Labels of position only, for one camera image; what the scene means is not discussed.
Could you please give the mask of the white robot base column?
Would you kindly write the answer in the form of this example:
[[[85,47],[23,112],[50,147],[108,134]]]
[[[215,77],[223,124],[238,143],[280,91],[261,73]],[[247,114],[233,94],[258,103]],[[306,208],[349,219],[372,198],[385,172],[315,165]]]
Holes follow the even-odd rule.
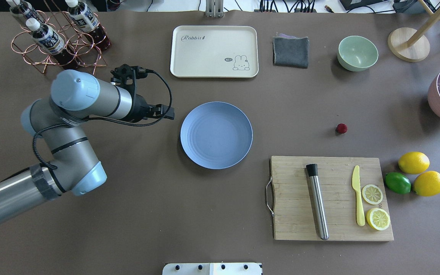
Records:
[[[262,275],[262,263],[256,262],[211,262],[169,263],[163,275]]]

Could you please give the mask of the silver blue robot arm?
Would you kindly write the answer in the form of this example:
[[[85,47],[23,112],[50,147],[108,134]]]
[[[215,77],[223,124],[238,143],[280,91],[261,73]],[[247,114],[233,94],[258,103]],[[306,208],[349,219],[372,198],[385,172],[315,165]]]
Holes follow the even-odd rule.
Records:
[[[0,182],[0,223],[68,191],[81,196],[105,183],[107,175],[82,124],[101,120],[140,127],[148,118],[153,122],[144,126],[174,119],[172,99],[152,105],[136,93],[136,80],[158,76],[155,70],[124,64],[111,73],[108,83],[63,70],[53,80],[50,96],[23,111],[21,123],[32,136],[39,162]]]

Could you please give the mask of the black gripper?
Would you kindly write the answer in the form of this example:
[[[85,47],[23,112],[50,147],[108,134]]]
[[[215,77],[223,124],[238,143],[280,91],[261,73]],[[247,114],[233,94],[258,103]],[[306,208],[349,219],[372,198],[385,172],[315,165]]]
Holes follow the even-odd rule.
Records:
[[[137,123],[148,118],[174,120],[175,109],[164,104],[157,104],[155,106],[148,104],[143,96],[135,94],[130,110],[130,122]]]

